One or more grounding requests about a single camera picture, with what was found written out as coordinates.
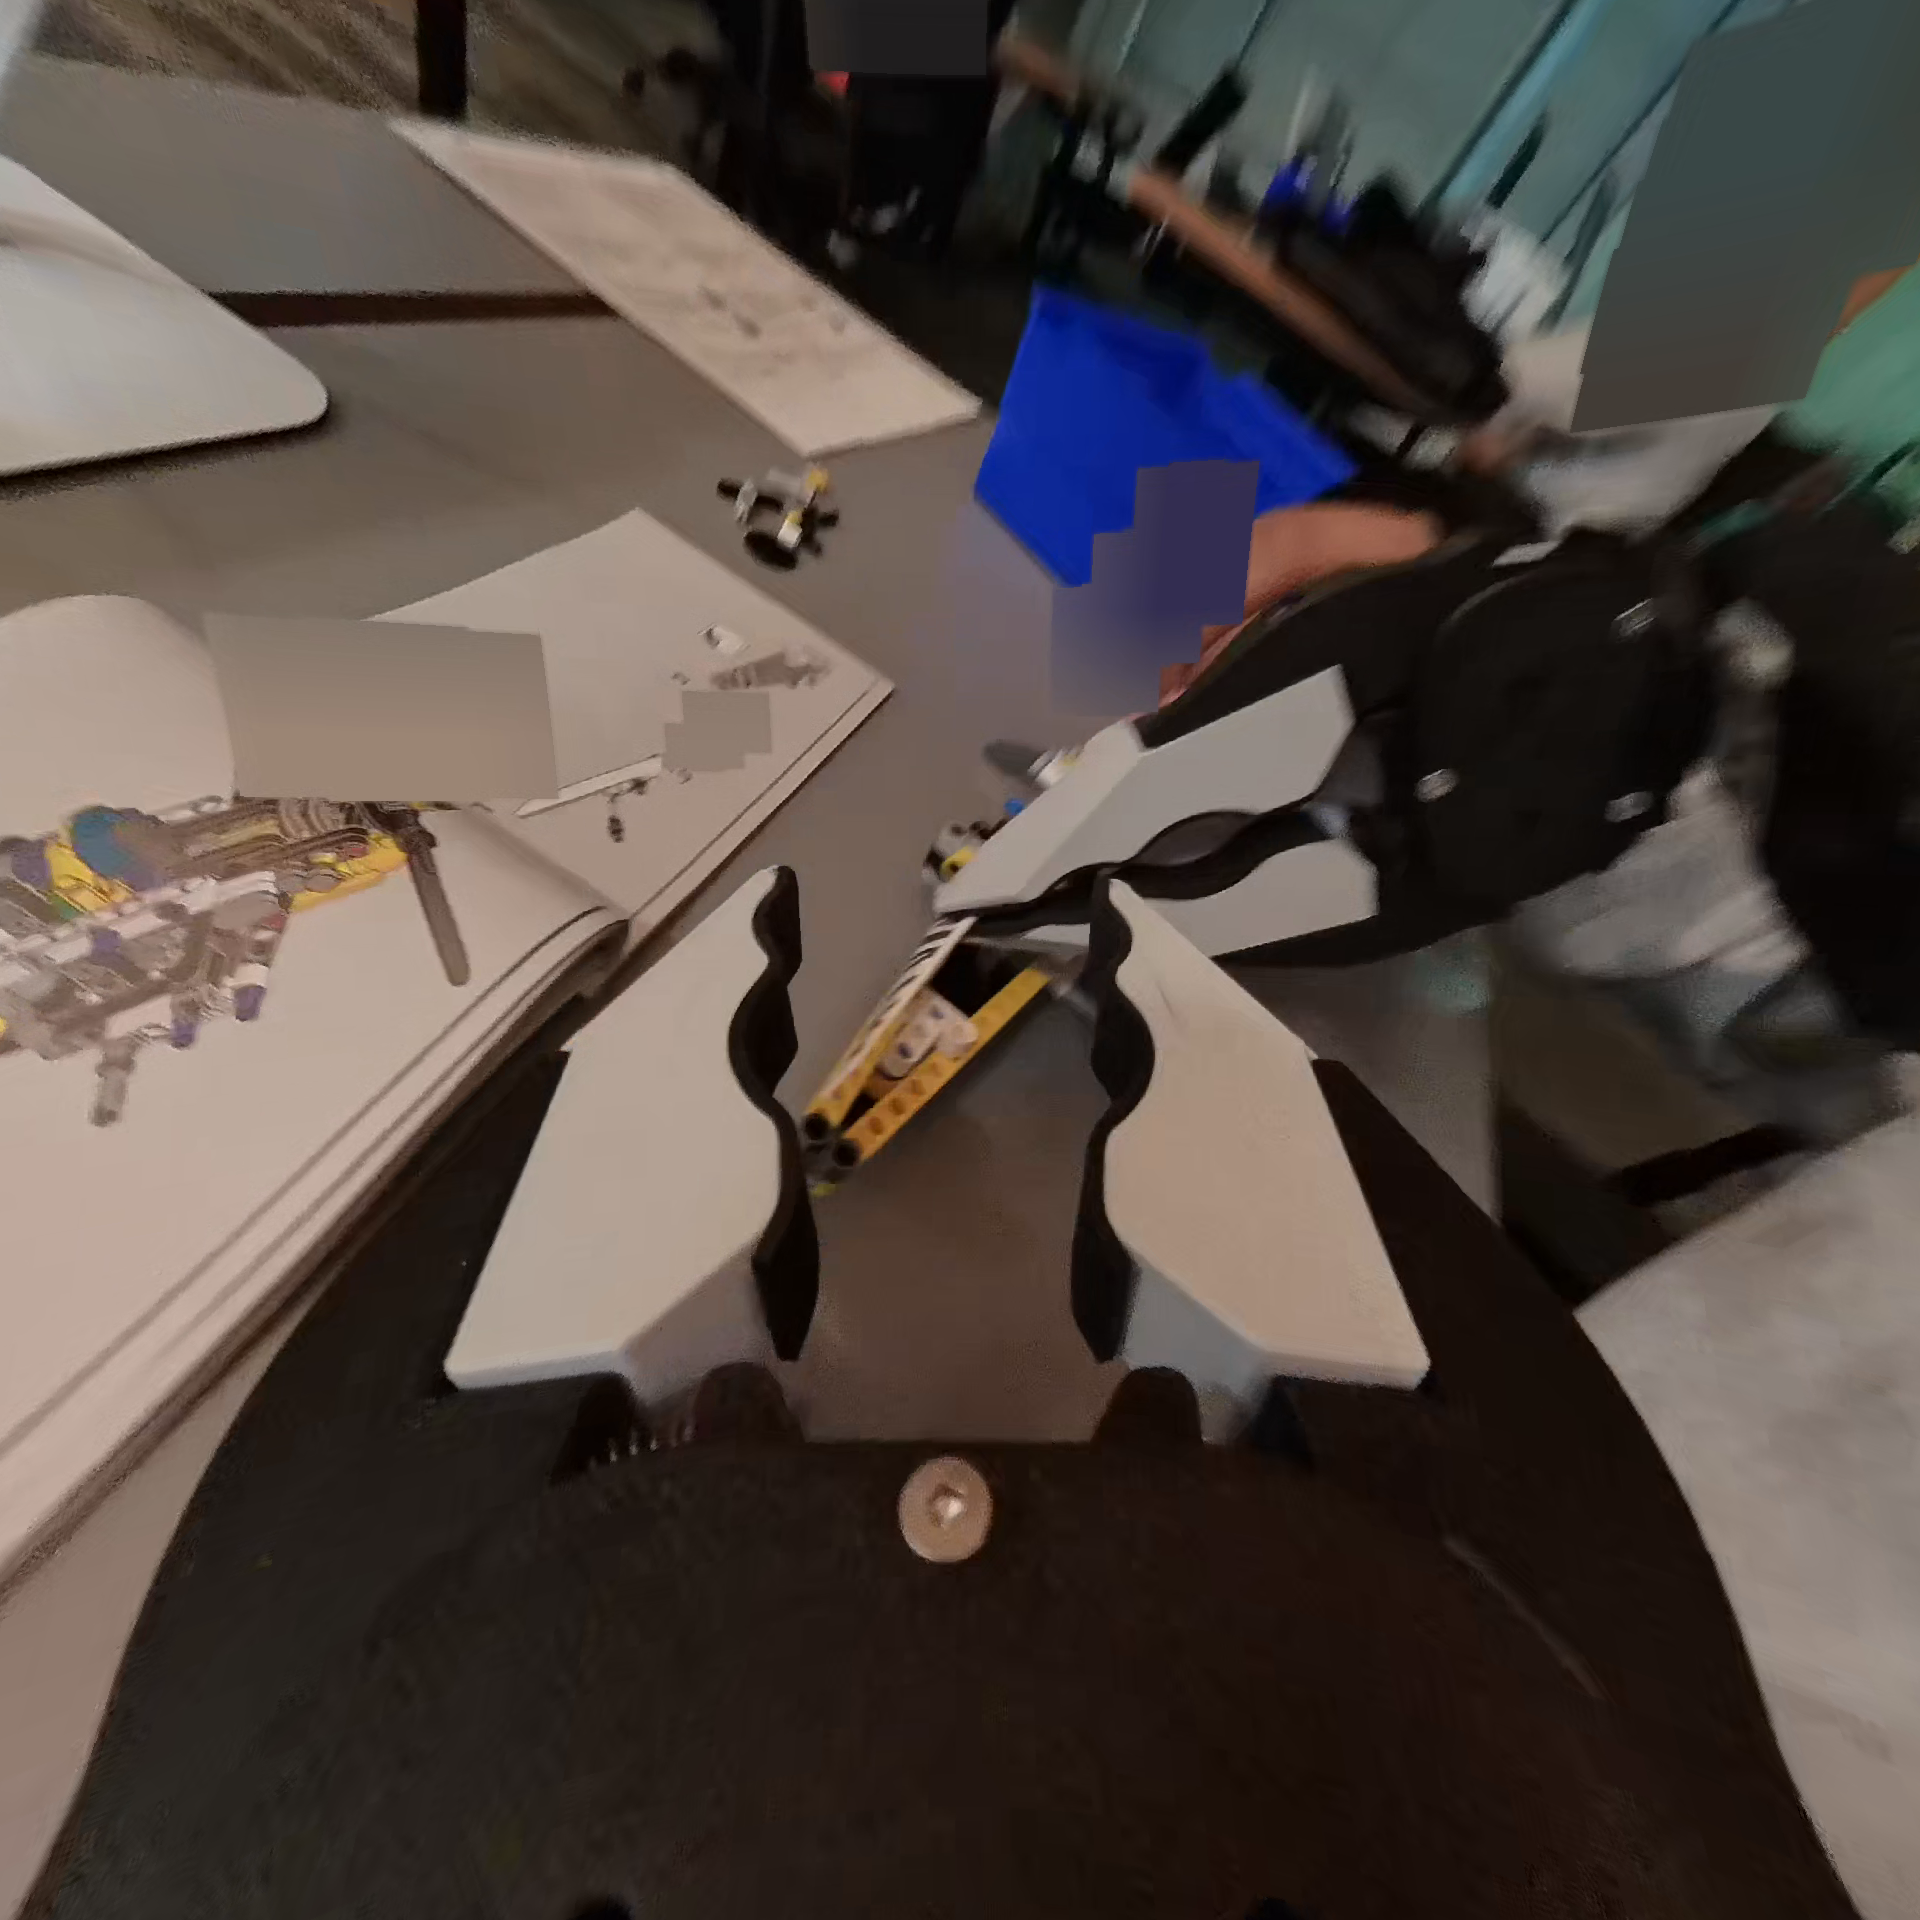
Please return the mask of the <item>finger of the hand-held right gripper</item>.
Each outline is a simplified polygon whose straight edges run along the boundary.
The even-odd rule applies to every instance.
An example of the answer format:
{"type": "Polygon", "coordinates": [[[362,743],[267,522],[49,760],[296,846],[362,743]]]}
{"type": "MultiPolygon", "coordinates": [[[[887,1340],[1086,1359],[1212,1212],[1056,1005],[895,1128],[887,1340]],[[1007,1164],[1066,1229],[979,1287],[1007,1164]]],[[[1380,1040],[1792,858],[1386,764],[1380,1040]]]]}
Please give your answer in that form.
{"type": "Polygon", "coordinates": [[[1055,882],[1123,864],[1191,820],[1256,820],[1306,802],[1351,731],[1353,701],[1335,666],[1160,746],[1146,741],[1146,723],[1105,727],[936,887],[934,912],[982,919],[1035,906],[1055,882]]]}
{"type": "Polygon", "coordinates": [[[1208,851],[1140,855],[1121,880],[1210,957],[1353,928],[1378,909],[1377,867],[1315,819],[1262,819],[1208,851]]]}

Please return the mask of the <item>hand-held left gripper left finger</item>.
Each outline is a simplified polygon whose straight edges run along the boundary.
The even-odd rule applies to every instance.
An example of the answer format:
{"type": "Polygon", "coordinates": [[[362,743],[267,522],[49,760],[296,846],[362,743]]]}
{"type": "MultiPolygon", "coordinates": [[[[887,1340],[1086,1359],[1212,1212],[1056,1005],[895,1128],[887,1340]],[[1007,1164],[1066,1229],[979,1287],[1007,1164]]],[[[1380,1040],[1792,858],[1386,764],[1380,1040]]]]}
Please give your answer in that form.
{"type": "Polygon", "coordinates": [[[820,1244],[780,1099],[801,963],[798,875],[760,871],[568,1045],[447,1351],[456,1388],[682,1396],[806,1354],[820,1244]]]}

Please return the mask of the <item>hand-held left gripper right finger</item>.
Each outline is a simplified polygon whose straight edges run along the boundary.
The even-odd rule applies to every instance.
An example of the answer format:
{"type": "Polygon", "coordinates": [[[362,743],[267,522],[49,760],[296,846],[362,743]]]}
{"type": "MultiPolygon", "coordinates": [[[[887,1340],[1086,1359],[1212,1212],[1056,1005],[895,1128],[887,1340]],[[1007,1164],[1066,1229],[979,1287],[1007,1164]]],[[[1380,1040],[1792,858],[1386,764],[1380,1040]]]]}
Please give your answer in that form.
{"type": "Polygon", "coordinates": [[[1090,1355],[1254,1419],[1281,1380],[1414,1390],[1428,1351],[1319,1055],[1140,894],[1096,888],[1090,1068],[1107,1108],[1072,1224],[1090,1355]]]}

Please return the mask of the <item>lego helicopter model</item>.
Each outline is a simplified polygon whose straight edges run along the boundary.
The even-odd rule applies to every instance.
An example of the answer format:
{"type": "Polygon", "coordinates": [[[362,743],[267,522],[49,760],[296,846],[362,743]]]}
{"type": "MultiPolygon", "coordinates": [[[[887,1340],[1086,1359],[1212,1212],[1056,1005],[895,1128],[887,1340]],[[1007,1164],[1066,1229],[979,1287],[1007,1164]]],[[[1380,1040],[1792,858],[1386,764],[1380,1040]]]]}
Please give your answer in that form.
{"type": "Polygon", "coordinates": [[[895,1008],[895,978],[801,1117],[808,1194],[844,1186],[1046,998],[1079,996],[1086,963],[1081,944],[1032,946],[975,926],[910,1008],[895,1008]]]}

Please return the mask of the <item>zebra striped lego panel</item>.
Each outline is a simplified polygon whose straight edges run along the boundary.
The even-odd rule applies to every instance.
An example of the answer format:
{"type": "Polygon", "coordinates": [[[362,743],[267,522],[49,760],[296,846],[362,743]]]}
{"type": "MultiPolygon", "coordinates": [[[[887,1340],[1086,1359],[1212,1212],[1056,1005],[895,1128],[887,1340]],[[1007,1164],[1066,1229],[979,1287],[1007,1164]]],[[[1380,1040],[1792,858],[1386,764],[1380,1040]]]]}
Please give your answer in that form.
{"type": "Polygon", "coordinates": [[[940,916],[928,926],[896,978],[896,1011],[910,1008],[928,990],[940,968],[964,946],[975,923],[975,916],[940,916]]]}

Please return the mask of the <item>small black yellow lego assembly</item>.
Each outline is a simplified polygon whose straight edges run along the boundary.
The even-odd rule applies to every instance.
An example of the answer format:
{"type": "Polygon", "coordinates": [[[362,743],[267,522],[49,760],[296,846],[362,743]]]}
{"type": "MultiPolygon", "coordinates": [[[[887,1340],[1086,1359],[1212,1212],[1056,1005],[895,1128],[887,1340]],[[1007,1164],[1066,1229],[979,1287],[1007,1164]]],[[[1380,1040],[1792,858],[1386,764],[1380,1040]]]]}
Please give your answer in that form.
{"type": "Polygon", "coordinates": [[[816,463],[724,476],[713,490],[731,508],[745,551],[769,570],[795,570],[808,555],[820,555],[824,538],[842,522],[832,476],[816,463]]]}

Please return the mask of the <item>person's right hand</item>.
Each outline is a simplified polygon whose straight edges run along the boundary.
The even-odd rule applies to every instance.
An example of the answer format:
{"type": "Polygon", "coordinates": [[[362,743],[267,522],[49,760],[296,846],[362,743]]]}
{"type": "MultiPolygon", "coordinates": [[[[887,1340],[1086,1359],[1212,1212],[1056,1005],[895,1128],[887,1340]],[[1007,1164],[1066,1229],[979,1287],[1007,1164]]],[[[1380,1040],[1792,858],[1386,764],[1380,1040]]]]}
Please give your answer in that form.
{"type": "Polygon", "coordinates": [[[1361,570],[1419,560],[1448,527],[1428,511],[1378,500],[1315,500],[1256,518],[1241,619],[1361,570]]]}

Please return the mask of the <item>open instruction booklet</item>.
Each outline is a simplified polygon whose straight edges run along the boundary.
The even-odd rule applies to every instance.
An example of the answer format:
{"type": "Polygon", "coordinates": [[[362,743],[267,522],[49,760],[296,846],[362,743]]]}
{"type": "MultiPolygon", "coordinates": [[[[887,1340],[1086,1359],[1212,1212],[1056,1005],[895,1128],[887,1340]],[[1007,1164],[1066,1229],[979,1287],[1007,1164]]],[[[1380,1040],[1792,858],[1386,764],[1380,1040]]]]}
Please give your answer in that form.
{"type": "Polygon", "coordinates": [[[895,692],[644,511],[386,619],[545,643],[553,797],[259,797],[185,619],[4,618],[4,1576],[895,692]]]}

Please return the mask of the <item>blue plastic bin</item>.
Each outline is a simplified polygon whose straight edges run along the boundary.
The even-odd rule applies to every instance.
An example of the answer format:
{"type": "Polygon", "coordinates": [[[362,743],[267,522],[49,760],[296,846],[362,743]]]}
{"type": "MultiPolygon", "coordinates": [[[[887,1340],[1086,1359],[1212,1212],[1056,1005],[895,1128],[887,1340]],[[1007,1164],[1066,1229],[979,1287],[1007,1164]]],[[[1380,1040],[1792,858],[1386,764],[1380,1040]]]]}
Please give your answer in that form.
{"type": "Polygon", "coordinates": [[[1355,476],[1353,456],[1260,374],[1226,370],[1188,332],[1039,285],[976,500],[1056,584],[1081,588],[1096,539],[1134,523],[1140,469],[1176,463],[1256,467],[1256,511],[1355,476]]]}

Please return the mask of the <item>closed instruction booklet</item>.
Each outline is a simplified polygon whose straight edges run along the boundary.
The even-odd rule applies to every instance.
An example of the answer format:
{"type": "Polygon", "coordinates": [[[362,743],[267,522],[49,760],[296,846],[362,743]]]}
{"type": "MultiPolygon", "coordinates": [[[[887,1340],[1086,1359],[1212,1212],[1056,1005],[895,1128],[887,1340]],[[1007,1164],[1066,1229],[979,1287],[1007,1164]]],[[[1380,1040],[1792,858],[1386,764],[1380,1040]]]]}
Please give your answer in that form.
{"type": "Polygon", "coordinates": [[[976,396],[666,160],[426,119],[391,128],[806,459],[982,415],[976,396]]]}

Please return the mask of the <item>white rounded stand base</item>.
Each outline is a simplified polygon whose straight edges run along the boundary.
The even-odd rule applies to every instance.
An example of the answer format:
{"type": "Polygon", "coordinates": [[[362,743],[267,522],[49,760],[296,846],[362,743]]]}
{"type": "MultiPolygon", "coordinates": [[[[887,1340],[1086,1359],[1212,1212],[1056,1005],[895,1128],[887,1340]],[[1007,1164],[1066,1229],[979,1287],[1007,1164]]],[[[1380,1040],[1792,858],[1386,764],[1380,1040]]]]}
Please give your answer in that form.
{"type": "Polygon", "coordinates": [[[2,160],[2,476],[254,440],[326,418],[292,354],[2,160]]]}

